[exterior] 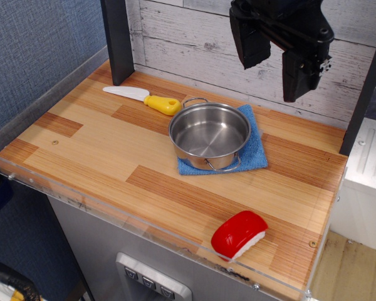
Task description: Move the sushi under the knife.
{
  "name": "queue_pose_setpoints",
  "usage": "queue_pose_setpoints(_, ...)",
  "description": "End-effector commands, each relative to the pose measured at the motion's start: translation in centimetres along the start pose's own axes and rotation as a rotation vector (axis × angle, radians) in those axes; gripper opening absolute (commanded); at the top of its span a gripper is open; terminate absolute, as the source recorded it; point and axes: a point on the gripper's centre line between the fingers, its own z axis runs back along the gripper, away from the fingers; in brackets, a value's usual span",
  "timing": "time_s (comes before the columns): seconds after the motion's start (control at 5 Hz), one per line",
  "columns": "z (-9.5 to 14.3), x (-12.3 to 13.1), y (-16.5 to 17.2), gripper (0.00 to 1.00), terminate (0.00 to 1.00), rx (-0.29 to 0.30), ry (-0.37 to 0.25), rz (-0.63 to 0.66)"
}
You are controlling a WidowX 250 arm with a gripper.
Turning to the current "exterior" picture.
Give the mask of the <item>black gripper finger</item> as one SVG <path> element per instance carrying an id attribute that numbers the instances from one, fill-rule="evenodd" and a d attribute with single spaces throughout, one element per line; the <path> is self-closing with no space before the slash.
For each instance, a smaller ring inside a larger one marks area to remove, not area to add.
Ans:
<path id="1" fill-rule="evenodd" d="M 252 68 L 271 55 L 271 42 L 253 20 L 230 15 L 230 25 L 240 62 L 244 69 Z"/>
<path id="2" fill-rule="evenodd" d="M 302 57 L 295 50 L 283 53 L 283 99 L 293 103 L 319 84 L 319 69 L 315 62 Z"/>

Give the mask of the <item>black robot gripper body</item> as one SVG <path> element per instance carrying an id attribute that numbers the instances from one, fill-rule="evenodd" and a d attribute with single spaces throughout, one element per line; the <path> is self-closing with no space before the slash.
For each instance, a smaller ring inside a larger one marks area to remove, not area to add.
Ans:
<path id="1" fill-rule="evenodd" d="M 322 75 L 331 67 L 334 32 L 321 1 L 232 1 L 230 15 L 258 23 L 260 32 L 282 50 L 295 50 L 315 62 Z"/>

